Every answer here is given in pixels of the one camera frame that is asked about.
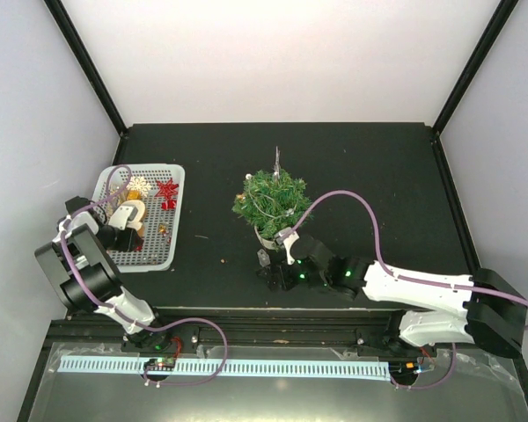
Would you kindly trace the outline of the small green christmas tree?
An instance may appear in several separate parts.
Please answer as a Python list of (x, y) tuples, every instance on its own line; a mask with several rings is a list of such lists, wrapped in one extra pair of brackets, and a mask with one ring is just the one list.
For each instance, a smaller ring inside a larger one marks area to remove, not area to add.
[(276, 250), (275, 235), (293, 228), (312, 204), (306, 187), (302, 178), (293, 178), (286, 170), (281, 171), (278, 180), (273, 179), (273, 172), (248, 173), (242, 192), (246, 201), (238, 201), (236, 195), (231, 210), (254, 230), (265, 249)]

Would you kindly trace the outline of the silver red star ornament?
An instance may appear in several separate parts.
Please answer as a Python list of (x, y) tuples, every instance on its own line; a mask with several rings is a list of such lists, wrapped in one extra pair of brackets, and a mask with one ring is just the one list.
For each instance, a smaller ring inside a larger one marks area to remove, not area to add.
[(280, 154), (281, 151), (279, 150), (279, 147), (275, 147), (275, 161), (273, 166), (273, 179), (278, 180), (281, 177), (281, 164), (280, 164)]

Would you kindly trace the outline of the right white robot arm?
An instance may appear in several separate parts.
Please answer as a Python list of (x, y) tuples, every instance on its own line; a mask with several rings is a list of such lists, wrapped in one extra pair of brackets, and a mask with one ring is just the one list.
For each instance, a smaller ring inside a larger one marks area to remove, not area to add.
[(471, 344), (503, 358), (522, 352), (527, 307), (501, 275), (441, 275), (383, 267), (376, 260), (341, 257), (311, 236), (292, 235), (283, 245), (264, 242), (259, 269), (271, 290), (299, 285), (350, 301), (403, 304), (382, 333), (385, 349), (402, 354), (436, 343)]

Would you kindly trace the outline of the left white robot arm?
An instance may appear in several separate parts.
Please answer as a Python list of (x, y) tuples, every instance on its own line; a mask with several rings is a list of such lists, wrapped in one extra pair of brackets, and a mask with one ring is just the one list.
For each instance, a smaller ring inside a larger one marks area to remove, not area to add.
[(65, 202), (68, 214), (58, 221), (58, 233), (34, 256), (62, 304), (71, 313), (110, 317), (121, 325), (127, 341), (152, 351), (165, 349), (172, 331), (144, 300), (132, 295), (110, 259), (111, 247), (130, 246), (137, 239), (131, 229), (107, 224), (102, 207), (73, 197)]

